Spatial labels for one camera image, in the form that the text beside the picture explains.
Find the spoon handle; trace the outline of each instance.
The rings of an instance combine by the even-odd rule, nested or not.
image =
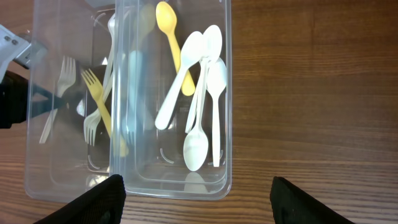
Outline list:
[[[181,66],[180,71],[175,77],[174,82],[170,87],[162,106],[160,107],[159,113],[157,114],[155,120],[155,126],[159,130],[165,130],[170,122],[170,118],[172,117],[175,107],[175,102],[177,101],[178,94],[180,93],[180,88],[182,82],[184,81],[187,70],[187,67]]]
[[[200,73],[203,72],[203,81],[201,83],[201,86],[199,88],[201,88],[201,92],[198,93],[198,109],[197,109],[197,123],[195,126],[198,126],[199,129],[202,130],[201,127],[201,119],[202,119],[202,114],[203,114],[203,108],[205,106],[205,97],[206,97],[206,79],[207,79],[207,60],[202,60],[200,62],[200,67],[204,68]]]
[[[108,84],[109,78],[112,73],[113,58],[114,58],[114,44],[112,41],[111,51],[109,52],[109,57],[108,57],[108,64],[106,65],[106,68],[105,68],[105,75],[104,75],[104,82],[103,82],[104,88]]]
[[[174,60],[174,65],[175,65],[175,71],[178,73],[180,70],[180,66],[181,66],[181,50],[180,50],[180,46],[178,46],[178,42],[177,39],[175,38],[175,34],[170,34],[167,36],[169,39],[169,43],[170,43],[170,48],[172,51],[172,55],[173,55],[173,60]],[[185,96],[192,96],[193,92],[195,91],[195,84],[193,82],[191,73],[189,72],[189,70],[187,71],[184,81],[182,83],[182,94],[184,94]]]
[[[218,98],[213,99],[213,164],[220,166],[220,112],[218,111]]]
[[[195,90],[195,94],[193,95],[191,107],[189,108],[188,118],[187,118],[187,125],[185,127],[185,133],[189,133],[192,130],[193,122],[195,120],[195,116],[197,115],[197,104],[198,104],[198,95],[201,95],[202,84],[203,84],[203,76],[205,74],[204,64],[200,64],[200,76],[198,80],[198,86]]]

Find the wooden table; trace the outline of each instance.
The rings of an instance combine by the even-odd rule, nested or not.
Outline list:
[[[397,223],[398,1],[232,2],[232,190],[217,202],[131,196],[123,223],[273,223],[276,175],[356,223]],[[32,1],[0,1],[13,32],[31,19]],[[0,130],[0,223],[63,206],[25,194],[25,135]]]

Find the metal bracket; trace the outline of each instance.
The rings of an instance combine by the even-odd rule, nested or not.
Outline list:
[[[0,83],[11,61],[30,69],[33,56],[35,56],[35,60],[39,61],[47,53],[44,45],[39,42],[32,45],[31,42],[32,39],[29,35],[15,35],[0,25]]]

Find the yellow plastic fork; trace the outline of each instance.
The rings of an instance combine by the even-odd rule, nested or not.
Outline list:
[[[104,90],[103,87],[98,80],[98,78],[94,75],[91,69],[83,71],[81,73],[85,83],[87,84],[88,90],[90,91],[91,96],[93,97],[97,107],[99,109],[99,113],[101,113],[101,117],[104,121],[106,131],[108,132],[109,137],[111,137],[112,128],[111,128],[111,115],[105,107],[105,103],[103,101]],[[126,146],[126,142],[121,137],[120,138],[120,155],[121,157],[125,157],[129,154],[129,149]]]

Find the plastic container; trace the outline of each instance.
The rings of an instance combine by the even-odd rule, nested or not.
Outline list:
[[[223,33],[221,58],[228,69],[228,84],[220,96],[220,167],[211,162],[212,101],[206,94],[203,129],[210,148],[204,165],[190,172],[183,160],[185,125],[192,96],[180,94],[168,129],[160,131],[153,120],[176,76],[167,36],[153,24],[160,1],[118,0],[118,41],[114,98],[114,141],[111,174],[124,177],[126,191],[132,194],[195,200],[218,200],[231,188],[231,7],[226,0],[169,0],[177,15],[175,30],[182,47],[193,31],[204,32],[218,25]],[[190,69],[194,82],[200,66]],[[120,150],[121,141],[129,152]]]
[[[58,110],[45,144],[39,144],[39,139],[50,113],[32,117],[34,102],[45,98],[30,90],[25,191],[33,198],[69,202],[109,175],[110,140],[104,124],[98,126],[95,147],[84,139],[84,118],[96,105],[80,70],[92,68],[99,78],[103,76],[104,66],[98,66],[105,63],[111,48],[108,21],[114,1],[111,5],[112,1],[92,2],[35,0],[33,44],[40,42],[48,52],[32,68],[31,83],[56,93],[63,58],[74,58],[77,69],[75,84],[62,97],[68,104]]]

